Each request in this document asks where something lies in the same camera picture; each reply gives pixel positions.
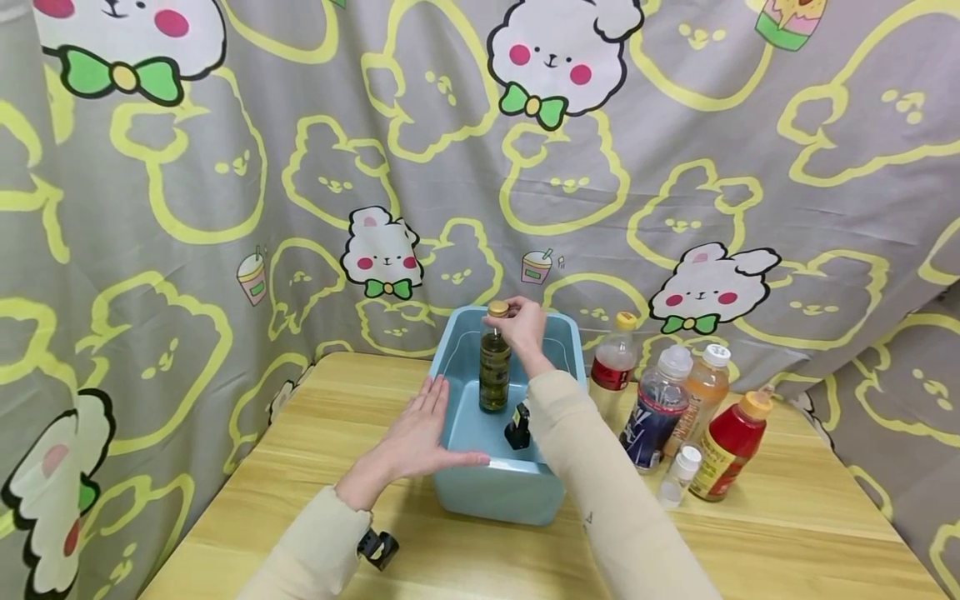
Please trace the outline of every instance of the green liquid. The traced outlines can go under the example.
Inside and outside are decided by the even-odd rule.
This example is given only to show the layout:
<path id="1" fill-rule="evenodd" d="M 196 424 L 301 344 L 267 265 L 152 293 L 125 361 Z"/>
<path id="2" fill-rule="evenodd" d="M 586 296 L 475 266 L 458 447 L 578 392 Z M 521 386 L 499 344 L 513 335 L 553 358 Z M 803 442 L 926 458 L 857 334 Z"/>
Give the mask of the green liquid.
<path id="1" fill-rule="evenodd" d="M 507 406 L 510 347 L 498 332 L 480 339 L 480 409 L 494 413 Z"/>

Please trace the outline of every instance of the hand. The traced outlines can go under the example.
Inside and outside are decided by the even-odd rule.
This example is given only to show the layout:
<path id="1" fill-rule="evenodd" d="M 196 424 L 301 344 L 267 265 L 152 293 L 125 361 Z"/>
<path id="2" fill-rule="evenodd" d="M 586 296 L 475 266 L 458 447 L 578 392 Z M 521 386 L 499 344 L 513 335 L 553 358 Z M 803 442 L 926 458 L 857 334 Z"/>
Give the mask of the hand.
<path id="1" fill-rule="evenodd" d="M 483 322 L 499 329 L 510 348 L 518 354 L 540 353 L 546 312 L 539 304 L 523 296 L 510 298 L 507 304 L 510 305 L 510 312 L 506 319 L 487 316 Z"/>
<path id="2" fill-rule="evenodd" d="M 404 477 L 430 475 L 451 467 L 488 465 L 482 452 L 450 452 L 440 445 L 450 384 L 427 377 L 416 396 L 376 447 L 361 457 L 337 484 L 336 493 L 354 511 L 369 511 L 388 485 Z"/>

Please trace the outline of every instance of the person's right hand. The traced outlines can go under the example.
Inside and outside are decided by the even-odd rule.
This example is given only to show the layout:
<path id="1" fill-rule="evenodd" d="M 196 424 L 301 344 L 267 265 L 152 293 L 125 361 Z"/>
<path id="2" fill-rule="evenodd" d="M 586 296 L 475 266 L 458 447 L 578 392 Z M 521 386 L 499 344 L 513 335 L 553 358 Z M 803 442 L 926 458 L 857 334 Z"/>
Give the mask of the person's right hand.
<path id="1" fill-rule="evenodd" d="M 507 300 L 510 312 L 506 319 L 486 316 L 483 322 L 496 327 L 516 352 L 537 352 L 543 346 L 543 329 L 546 327 L 546 312 L 536 302 L 517 296 Z"/>

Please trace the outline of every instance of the person's left hand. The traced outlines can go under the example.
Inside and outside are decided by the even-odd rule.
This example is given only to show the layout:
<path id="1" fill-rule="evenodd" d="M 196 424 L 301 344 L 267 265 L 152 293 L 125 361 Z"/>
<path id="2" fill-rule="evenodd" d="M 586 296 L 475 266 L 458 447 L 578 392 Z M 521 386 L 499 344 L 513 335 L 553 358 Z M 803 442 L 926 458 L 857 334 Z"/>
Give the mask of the person's left hand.
<path id="1" fill-rule="evenodd" d="M 371 454 L 389 465 L 392 479 L 421 477 L 451 467 L 488 465 L 482 452 L 451 452 L 440 445 L 450 384 L 442 375 L 423 379 L 420 392 L 390 426 Z"/>
<path id="2" fill-rule="evenodd" d="M 350 508 L 369 511 L 377 497 L 397 479 L 490 463 L 490 457 L 483 452 L 451 452 L 440 445 L 449 395 L 450 384 L 442 375 L 435 380 L 423 380 L 420 391 L 410 398 L 380 443 L 337 484 L 337 495 Z"/>

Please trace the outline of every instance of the green bow tie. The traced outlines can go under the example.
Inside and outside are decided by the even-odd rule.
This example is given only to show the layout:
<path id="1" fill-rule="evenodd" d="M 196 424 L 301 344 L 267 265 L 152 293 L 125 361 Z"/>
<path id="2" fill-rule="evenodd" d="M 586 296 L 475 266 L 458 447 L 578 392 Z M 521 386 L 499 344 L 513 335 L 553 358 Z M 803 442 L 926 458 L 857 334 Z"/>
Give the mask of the green bow tie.
<path id="1" fill-rule="evenodd" d="M 180 68 L 167 58 L 147 59 L 133 66 L 123 62 L 109 63 L 76 46 L 65 46 L 60 52 L 60 79 L 74 95 L 81 98 L 103 98 L 115 90 L 141 96 L 165 107 L 175 107 L 183 100 Z"/>
<path id="2" fill-rule="evenodd" d="M 80 514 L 84 515 L 97 501 L 97 489 L 81 480 L 80 482 Z"/>
<path id="3" fill-rule="evenodd" d="M 413 281 L 401 279 L 393 283 L 384 283 L 376 279 L 367 279 L 364 294 L 367 298 L 379 298 L 384 294 L 393 294 L 401 300 L 409 300 L 414 295 Z"/>
<path id="4" fill-rule="evenodd" d="M 540 126 L 549 132 L 560 128 L 566 107 L 570 102 L 562 97 L 538 98 L 531 96 L 520 84 L 507 84 L 507 91 L 500 98 L 500 111 L 506 115 L 526 114 L 535 117 Z"/>
<path id="5" fill-rule="evenodd" d="M 696 319 L 692 317 L 684 319 L 683 317 L 670 315 L 666 318 L 666 323 L 663 324 L 660 333 L 670 334 L 681 329 L 693 329 L 702 335 L 709 335 L 717 330 L 719 321 L 720 317 L 717 315 L 705 315 Z"/>

